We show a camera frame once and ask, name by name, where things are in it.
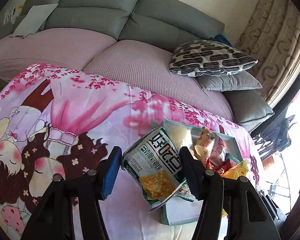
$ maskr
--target snack bag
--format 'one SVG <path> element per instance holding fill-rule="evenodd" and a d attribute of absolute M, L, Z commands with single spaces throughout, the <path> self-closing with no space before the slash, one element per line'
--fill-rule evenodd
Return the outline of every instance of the snack bag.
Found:
<path fill-rule="evenodd" d="M 226 153 L 226 161 L 224 163 L 225 166 L 227 166 L 226 171 L 236 166 L 240 161 L 233 157 L 230 153 Z"/>
<path fill-rule="evenodd" d="M 226 159 L 226 144 L 219 135 L 215 134 L 214 136 L 214 144 L 210 154 L 210 159 L 213 164 L 220 166 Z"/>
<path fill-rule="evenodd" d="M 166 203 L 186 180 L 179 153 L 162 127 L 136 141 L 123 154 L 121 168 L 142 188 L 150 211 Z"/>
<path fill-rule="evenodd" d="M 240 176 L 246 176 L 248 172 L 249 169 L 248 169 L 247 161 L 243 160 L 238 165 L 229 169 L 221 176 L 228 179 L 238 179 Z"/>
<path fill-rule="evenodd" d="M 193 146 L 194 156 L 201 161 L 204 166 L 206 165 L 207 158 L 211 155 L 214 140 L 214 134 L 207 128 L 203 127 L 200 137 Z"/>

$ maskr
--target yellow wrapper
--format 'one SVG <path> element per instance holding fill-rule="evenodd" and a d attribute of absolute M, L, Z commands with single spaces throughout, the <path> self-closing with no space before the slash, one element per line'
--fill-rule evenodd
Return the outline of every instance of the yellow wrapper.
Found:
<path fill-rule="evenodd" d="M 246 176 L 249 172 L 247 161 L 244 160 L 234 166 L 233 168 L 229 169 L 227 172 L 225 172 L 223 175 L 221 175 L 223 178 L 228 179 L 238 179 L 240 176 Z"/>

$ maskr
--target patterned curtain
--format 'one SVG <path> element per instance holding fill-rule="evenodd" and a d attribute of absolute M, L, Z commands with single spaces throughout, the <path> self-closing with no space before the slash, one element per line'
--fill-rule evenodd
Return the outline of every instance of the patterned curtain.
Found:
<path fill-rule="evenodd" d="M 271 103 L 300 67 L 300 13 L 291 0 L 259 0 L 236 48 L 258 59 L 248 70 Z"/>

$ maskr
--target snack box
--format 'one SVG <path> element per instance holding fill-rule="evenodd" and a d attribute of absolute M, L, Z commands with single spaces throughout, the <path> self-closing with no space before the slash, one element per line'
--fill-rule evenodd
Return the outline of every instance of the snack box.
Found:
<path fill-rule="evenodd" d="M 167 123 L 181 124 L 191 129 L 191 137 L 193 141 L 196 141 L 202 132 L 202 128 L 195 127 L 192 125 L 179 123 L 164 119 L 161 126 L 164 128 Z M 240 150 L 235 138 L 211 131 L 214 134 L 219 135 L 226 143 L 226 152 L 230 153 L 233 157 L 237 158 L 242 162 Z M 194 202 L 186 201 L 180 197 L 171 198 L 164 206 L 163 213 L 161 216 L 161 223 L 170 226 L 183 225 L 187 223 L 196 222 L 199 219 L 201 211 L 202 201 L 194 200 Z"/>
<path fill-rule="evenodd" d="M 191 137 L 192 137 L 193 141 L 196 141 L 200 137 L 200 134 L 202 132 L 202 128 L 195 127 L 195 126 L 192 126 L 189 124 L 180 123 L 180 122 L 170 121 L 167 119 L 164 119 L 160 125 L 164 128 L 165 126 L 167 126 L 167 123 L 183 125 L 183 126 L 189 128 L 191 130 Z M 214 132 L 214 131 L 211 131 L 211 132 L 219 135 L 223 139 L 223 141 L 226 143 L 226 152 L 227 153 L 230 153 L 233 157 L 238 159 L 240 162 L 243 161 L 237 141 L 235 140 L 235 138 L 233 138 L 229 135 L 223 134 L 223 133 L 218 133 L 218 132 Z"/>

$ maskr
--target plastic wrapper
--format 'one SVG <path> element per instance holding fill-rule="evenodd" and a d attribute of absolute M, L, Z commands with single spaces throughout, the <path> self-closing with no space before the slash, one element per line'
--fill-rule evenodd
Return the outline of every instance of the plastic wrapper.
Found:
<path fill-rule="evenodd" d="M 170 140 L 178 151 L 183 146 L 191 149 L 193 143 L 190 129 L 182 124 L 178 125 L 171 122 L 165 122 L 162 127 L 167 132 Z"/>
<path fill-rule="evenodd" d="M 205 168 L 206 168 L 207 170 L 213 170 L 213 171 L 214 171 L 214 166 L 213 166 L 213 164 L 211 163 L 210 159 L 208 159 L 208 160 L 206 161 Z"/>
<path fill-rule="evenodd" d="M 204 166 L 206 165 L 207 158 L 211 155 L 214 139 L 215 135 L 203 127 L 200 137 L 194 142 L 194 146 L 192 147 L 194 156 L 201 161 Z"/>
<path fill-rule="evenodd" d="M 240 176 L 246 176 L 249 172 L 247 161 L 243 160 L 233 168 L 225 172 L 222 177 L 228 179 L 238 179 Z"/>
<path fill-rule="evenodd" d="M 186 201 L 193 202 L 195 200 L 195 196 L 191 194 L 189 185 L 187 181 L 185 181 L 180 189 L 175 193 L 175 196 L 180 197 Z"/>
<path fill-rule="evenodd" d="M 123 154 L 121 168 L 142 188 L 150 210 L 162 206 L 185 182 L 179 153 L 162 127 L 136 141 Z"/>
<path fill-rule="evenodd" d="M 210 159 L 216 166 L 222 165 L 226 160 L 226 144 L 223 139 L 215 134 L 214 144 L 211 150 Z"/>

